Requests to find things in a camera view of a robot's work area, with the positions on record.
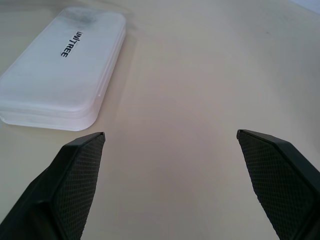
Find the white plastic case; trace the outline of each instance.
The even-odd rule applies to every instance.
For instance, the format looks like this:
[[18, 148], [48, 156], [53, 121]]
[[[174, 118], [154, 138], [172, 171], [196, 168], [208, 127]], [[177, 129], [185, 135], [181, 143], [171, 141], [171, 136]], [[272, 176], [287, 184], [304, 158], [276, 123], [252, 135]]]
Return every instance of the white plastic case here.
[[120, 13], [64, 9], [0, 77], [0, 118], [81, 131], [98, 113], [126, 35]]

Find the beige table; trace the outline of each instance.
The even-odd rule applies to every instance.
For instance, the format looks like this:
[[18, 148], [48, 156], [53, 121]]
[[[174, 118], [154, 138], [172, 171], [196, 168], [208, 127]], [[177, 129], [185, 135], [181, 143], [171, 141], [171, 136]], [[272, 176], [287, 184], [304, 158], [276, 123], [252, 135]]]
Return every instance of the beige table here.
[[122, 12], [128, 34], [92, 127], [1, 124], [0, 220], [62, 145], [103, 131], [83, 240], [278, 239], [236, 132], [320, 169], [320, 16], [287, 0], [0, 0], [0, 74], [67, 6]]

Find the white tabletop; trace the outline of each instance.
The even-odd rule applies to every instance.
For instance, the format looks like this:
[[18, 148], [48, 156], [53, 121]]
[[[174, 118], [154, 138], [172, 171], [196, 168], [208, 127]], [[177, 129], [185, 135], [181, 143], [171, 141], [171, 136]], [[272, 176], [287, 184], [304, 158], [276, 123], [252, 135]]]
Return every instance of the white tabletop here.
[[1, 124], [0, 220], [62, 145], [105, 132], [83, 240], [278, 239], [236, 133], [290, 141], [320, 169], [320, 15], [287, 0], [0, 0], [0, 74], [67, 6], [123, 13], [127, 37], [92, 127]]

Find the plastic box lid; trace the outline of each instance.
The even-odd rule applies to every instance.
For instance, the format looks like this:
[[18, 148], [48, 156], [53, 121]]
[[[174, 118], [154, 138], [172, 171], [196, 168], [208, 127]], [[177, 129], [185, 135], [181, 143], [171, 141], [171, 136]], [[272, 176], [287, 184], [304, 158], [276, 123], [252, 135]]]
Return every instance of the plastic box lid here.
[[0, 118], [80, 131], [97, 119], [126, 35], [120, 13], [64, 9], [0, 77]]

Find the diamond-textured grip surface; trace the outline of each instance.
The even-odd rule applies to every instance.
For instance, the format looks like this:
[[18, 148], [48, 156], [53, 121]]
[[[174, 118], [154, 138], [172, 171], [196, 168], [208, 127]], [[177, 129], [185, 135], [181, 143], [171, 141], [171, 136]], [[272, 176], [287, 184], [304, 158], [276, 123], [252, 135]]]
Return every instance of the diamond-textured grip surface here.
[[69, 240], [82, 236], [96, 192], [104, 142], [101, 135], [79, 150], [54, 196], [54, 209]]
[[272, 144], [242, 132], [238, 140], [253, 190], [277, 235], [295, 239], [313, 208], [314, 193]]

